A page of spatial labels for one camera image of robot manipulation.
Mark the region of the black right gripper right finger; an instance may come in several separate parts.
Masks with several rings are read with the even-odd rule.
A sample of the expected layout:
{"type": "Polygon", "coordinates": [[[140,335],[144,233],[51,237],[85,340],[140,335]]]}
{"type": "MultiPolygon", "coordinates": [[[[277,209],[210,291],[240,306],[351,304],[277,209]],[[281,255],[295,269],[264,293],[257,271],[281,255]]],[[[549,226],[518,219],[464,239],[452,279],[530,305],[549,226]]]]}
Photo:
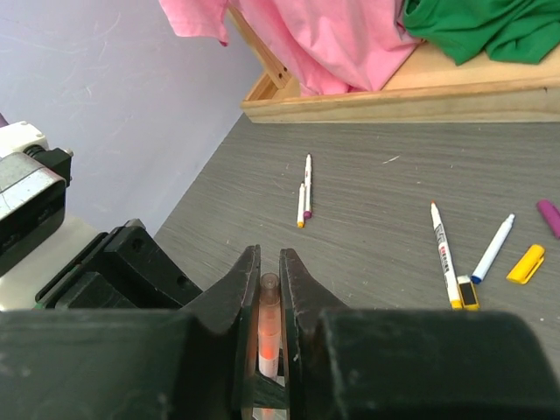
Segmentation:
{"type": "Polygon", "coordinates": [[[289,419],[319,419],[332,403],[332,369],[320,315],[347,306],[318,282],[296,250],[279,256],[283,372],[289,419]]]}

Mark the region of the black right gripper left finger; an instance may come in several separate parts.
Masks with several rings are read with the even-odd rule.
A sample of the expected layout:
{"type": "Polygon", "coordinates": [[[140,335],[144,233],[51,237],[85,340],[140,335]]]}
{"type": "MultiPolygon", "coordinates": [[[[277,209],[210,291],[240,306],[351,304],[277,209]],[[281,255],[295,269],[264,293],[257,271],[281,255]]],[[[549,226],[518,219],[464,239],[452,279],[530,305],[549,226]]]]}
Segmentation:
{"type": "Polygon", "coordinates": [[[183,419],[250,419],[256,382],[261,249],[248,246],[229,272],[185,307],[183,419]]]}

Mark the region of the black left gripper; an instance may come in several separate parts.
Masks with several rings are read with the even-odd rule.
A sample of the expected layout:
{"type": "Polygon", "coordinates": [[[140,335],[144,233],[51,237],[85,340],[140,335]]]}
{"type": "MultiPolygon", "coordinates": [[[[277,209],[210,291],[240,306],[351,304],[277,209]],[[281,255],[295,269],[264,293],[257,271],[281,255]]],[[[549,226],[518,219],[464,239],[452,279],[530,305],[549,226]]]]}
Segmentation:
{"type": "Polygon", "coordinates": [[[201,293],[133,219],[98,234],[36,294],[34,308],[177,310],[201,293]]]}

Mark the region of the orange highlighter pen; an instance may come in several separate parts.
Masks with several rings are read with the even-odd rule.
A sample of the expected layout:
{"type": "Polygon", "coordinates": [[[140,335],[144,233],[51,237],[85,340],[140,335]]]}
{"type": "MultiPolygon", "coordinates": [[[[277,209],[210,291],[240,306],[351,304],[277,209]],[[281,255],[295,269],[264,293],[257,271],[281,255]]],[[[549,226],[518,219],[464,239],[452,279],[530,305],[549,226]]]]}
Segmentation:
{"type": "Polygon", "coordinates": [[[260,304],[258,318],[258,368],[276,382],[281,342],[280,306],[260,304]]]}

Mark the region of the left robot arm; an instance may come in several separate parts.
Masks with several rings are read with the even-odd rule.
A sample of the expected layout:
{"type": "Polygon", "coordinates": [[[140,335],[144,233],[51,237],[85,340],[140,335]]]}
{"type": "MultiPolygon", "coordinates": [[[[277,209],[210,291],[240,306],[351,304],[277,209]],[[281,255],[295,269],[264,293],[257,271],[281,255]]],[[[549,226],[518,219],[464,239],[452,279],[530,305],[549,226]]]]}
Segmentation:
{"type": "Polygon", "coordinates": [[[98,232],[69,216],[1,277],[1,308],[179,309],[197,286],[133,219],[98,232]]]}

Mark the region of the white pen yellow end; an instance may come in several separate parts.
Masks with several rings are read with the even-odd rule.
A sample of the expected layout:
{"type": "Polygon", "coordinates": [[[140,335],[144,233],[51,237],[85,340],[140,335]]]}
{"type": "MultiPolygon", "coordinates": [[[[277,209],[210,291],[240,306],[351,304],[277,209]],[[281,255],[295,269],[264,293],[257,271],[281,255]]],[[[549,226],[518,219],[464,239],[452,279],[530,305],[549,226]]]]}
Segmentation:
{"type": "Polygon", "coordinates": [[[298,189],[297,227],[305,226],[305,183],[302,182],[298,189]]]}

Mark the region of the white pen purple end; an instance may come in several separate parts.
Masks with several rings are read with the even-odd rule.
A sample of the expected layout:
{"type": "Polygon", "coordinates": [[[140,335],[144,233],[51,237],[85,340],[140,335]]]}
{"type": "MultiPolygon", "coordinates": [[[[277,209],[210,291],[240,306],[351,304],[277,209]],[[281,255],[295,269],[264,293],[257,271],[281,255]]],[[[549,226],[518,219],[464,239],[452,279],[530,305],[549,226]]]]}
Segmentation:
{"type": "Polygon", "coordinates": [[[305,160],[304,187],[304,219],[309,220],[312,217],[312,155],[310,153],[305,160]]]}

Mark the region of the yellow pen cap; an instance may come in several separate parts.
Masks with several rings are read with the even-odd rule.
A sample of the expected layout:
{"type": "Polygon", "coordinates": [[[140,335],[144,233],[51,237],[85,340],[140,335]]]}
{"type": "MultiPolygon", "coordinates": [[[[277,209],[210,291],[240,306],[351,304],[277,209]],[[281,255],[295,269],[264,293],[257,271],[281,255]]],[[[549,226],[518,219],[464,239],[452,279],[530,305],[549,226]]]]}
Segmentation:
{"type": "Polygon", "coordinates": [[[546,249],[542,245],[531,245],[523,257],[509,271],[506,279],[514,284],[527,284],[545,259],[546,249]]]}

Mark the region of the purple pen cap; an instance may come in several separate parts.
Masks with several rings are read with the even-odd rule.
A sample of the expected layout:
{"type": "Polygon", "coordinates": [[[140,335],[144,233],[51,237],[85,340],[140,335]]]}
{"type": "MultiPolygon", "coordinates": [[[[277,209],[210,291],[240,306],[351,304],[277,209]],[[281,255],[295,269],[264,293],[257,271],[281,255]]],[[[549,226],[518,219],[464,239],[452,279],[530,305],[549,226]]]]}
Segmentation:
{"type": "Polygon", "coordinates": [[[547,199],[541,199],[536,203],[538,212],[543,217],[550,231],[556,239],[560,238],[560,213],[559,209],[547,199]]]}

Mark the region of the white marker orange tip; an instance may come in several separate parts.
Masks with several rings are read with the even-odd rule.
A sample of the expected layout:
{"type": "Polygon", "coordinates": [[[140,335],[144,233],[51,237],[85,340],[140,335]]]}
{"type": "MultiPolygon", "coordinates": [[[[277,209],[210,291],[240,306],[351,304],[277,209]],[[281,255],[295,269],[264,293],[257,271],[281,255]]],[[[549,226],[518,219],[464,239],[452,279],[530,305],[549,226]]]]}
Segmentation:
{"type": "Polygon", "coordinates": [[[463,308],[459,294],[458,282],[452,263],[452,255],[447,240],[445,227],[435,201],[430,203],[430,215],[437,242],[437,252],[443,271],[448,299],[453,310],[463,308]]]}

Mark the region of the yellow black eraser cap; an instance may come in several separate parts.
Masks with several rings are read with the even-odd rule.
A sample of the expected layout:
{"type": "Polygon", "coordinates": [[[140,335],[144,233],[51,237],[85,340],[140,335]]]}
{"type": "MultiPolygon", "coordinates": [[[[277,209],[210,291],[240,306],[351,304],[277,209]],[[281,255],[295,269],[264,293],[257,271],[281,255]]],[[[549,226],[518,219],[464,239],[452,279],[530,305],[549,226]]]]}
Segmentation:
{"type": "Polygon", "coordinates": [[[480,303],[471,278],[469,276],[458,276],[457,283],[463,308],[468,311],[477,311],[480,308],[480,303]]]}

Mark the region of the white marker blue end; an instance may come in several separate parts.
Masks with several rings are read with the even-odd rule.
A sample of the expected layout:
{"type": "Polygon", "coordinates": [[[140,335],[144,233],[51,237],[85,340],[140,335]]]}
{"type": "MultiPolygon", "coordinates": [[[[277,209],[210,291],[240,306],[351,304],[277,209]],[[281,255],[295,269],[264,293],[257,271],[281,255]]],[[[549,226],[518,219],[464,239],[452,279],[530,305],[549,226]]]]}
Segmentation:
{"type": "Polygon", "coordinates": [[[515,214],[511,213],[501,223],[500,227],[498,228],[495,235],[493,236],[493,239],[486,247],[484,254],[480,258],[477,266],[475,267],[473,273],[470,276],[471,281],[474,284],[480,284],[484,280],[496,256],[499,254],[502,245],[504,244],[505,240],[508,238],[508,234],[510,233],[514,225],[514,222],[515,222],[515,214]]]}

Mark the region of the wooden rack base tray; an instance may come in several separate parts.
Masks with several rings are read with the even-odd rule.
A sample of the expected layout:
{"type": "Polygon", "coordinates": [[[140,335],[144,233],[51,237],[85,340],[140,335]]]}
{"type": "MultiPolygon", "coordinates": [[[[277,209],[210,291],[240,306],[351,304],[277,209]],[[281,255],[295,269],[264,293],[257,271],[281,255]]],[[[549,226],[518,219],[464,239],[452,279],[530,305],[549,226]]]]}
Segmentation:
{"type": "Polygon", "coordinates": [[[556,123],[559,51],[537,65],[481,54],[456,66],[423,44],[380,91],[303,97],[296,79],[277,87],[263,74],[241,109],[254,123],[556,123]]]}

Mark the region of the pink shirt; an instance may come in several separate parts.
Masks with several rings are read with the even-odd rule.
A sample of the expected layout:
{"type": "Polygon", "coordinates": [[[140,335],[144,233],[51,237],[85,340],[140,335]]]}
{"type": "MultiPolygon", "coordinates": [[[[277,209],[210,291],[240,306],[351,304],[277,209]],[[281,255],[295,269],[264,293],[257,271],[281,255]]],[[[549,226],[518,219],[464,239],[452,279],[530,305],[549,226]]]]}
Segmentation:
{"type": "Polygon", "coordinates": [[[236,8],[300,83],[302,95],[382,89],[417,48],[394,0],[167,0],[175,34],[229,42],[226,11],[236,8]]]}

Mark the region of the green cloth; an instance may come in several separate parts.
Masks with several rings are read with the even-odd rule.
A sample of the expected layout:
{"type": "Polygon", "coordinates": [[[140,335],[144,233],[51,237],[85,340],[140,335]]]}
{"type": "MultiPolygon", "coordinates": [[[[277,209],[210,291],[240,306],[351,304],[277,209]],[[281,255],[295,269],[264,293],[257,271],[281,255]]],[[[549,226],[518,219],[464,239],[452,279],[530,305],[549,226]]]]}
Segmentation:
{"type": "Polygon", "coordinates": [[[559,2],[406,1],[402,21],[415,38],[458,66],[480,53],[493,61],[535,65],[559,45],[559,2]]]}

